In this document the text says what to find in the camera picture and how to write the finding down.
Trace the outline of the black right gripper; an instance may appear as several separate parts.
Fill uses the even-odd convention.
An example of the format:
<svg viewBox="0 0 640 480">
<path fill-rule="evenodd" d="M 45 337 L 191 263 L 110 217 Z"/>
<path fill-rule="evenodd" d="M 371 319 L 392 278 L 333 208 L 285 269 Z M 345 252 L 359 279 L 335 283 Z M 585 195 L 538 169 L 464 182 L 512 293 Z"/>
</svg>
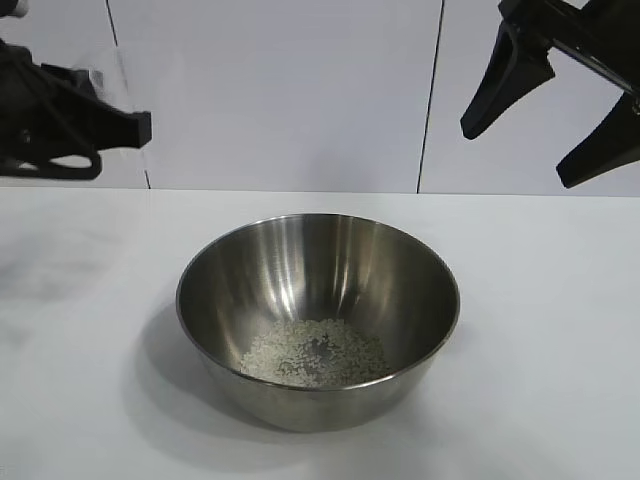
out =
<svg viewBox="0 0 640 480">
<path fill-rule="evenodd" d="M 556 166 L 565 188 L 639 161 L 639 3 L 502 1 L 494 48 L 479 87 L 460 119 L 475 139 L 508 108 L 554 76 L 555 48 L 623 92 L 613 109 Z"/>
</svg>

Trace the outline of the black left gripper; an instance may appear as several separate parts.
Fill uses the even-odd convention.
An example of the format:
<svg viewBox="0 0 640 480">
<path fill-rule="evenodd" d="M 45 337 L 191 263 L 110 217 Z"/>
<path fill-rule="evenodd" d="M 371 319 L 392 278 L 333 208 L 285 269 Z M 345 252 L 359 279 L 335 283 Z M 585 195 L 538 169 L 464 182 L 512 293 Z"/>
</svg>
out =
<svg viewBox="0 0 640 480">
<path fill-rule="evenodd" d="M 1 153 L 96 155 L 151 141 L 151 112 L 98 100 L 87 69 L 33 62 L 25 47 L 1 44 Z"/>
</svg>

